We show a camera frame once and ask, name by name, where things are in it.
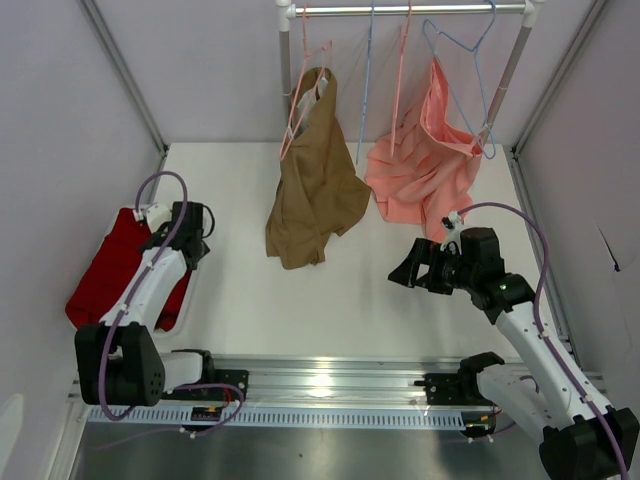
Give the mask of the red skirt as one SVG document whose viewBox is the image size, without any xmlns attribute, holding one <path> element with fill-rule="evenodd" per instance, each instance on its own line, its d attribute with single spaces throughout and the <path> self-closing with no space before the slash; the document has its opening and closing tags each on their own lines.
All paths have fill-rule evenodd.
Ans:
<svg viewBox="0 0 640 480">
<path fill-rule="evenodd" d="M 74 328 L 98 323 L 116 303 L 140 265 L 139 247 L 150 236 L 149 227 L 134 219 L 131 207 L 118 211 L 114 225 L 65 306 Z"/>
</svg>

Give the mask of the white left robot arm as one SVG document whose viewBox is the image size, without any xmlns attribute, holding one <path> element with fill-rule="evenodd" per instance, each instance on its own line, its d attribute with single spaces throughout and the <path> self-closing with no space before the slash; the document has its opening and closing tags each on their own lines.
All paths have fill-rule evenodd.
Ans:
<svg viewBox="0 0 640 480">
<path fill-rule="evenodd" d="M 196 270 L 209 252 L 205 242 L 215 220 L 209 207 L 176 202 L 140 248 L 141 260 L 130 283 L 101 319 L 80 327 L 74 338 L 82 400 L 114 416 L 151 407 L 161 399 L 242 402 L 248 374 L 219 371 L 210 352 L 158 350 L 153 332 L 174 288 Z"/>
</svg>

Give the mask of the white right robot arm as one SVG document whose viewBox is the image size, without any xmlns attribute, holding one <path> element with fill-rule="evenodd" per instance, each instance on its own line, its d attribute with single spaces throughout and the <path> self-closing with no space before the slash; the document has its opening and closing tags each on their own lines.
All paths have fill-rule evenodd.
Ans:
<svg viewBox="0 0 640 480">
<path fill-rule="evenodd" d="M 485 352 L 461 361 L 456 389 L 468 403 L 485 399 L 500 407 L 537 444 L 550 478 L 627 478 L 639 437 L 637 417 L 615 408 L 594 387 L 542 321 L 526 279 L 506 271 L 493 229 L 465 228 L 446 243 L 418 238 L 388 279 L 440 295 L 467 292 L 509 341 L 532 383 Z"/>
</svg>

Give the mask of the pink wire hanger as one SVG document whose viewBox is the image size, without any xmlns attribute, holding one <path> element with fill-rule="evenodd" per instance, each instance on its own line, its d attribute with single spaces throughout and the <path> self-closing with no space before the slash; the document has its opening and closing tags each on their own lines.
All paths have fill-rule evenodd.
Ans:
<svg viewBox="0 0 640 480">
<path fill-rule="evenodd" d="M 391 136 L 390 136 L 389 154 L 391 158 L 394 157 L 395 148 L 396 148 L 396 134 L 398 129 L 399 105 L 400 105 L 400 97 L 401 97 L 402 82 L 403 82 L 404 58 L 405 58 L 406 43 L 408 39 L 408 33 L 409 33 L 411 18 L 412 18 L 412 7 L 413 7 L 413 3 L 409 1 L 407 4 L 406 22 L 400 30 L 400 41 L 399 41 L 400 49 L 399 49 L 398 69 L 397 69 L 397 75 L 396 75 L 395 95 L 394 95 L 394 104 L 393 104 L 393 112 L 392 112 L 392 125 L 391 125 L 391 132 L 390 132 Z"/>
</svg>

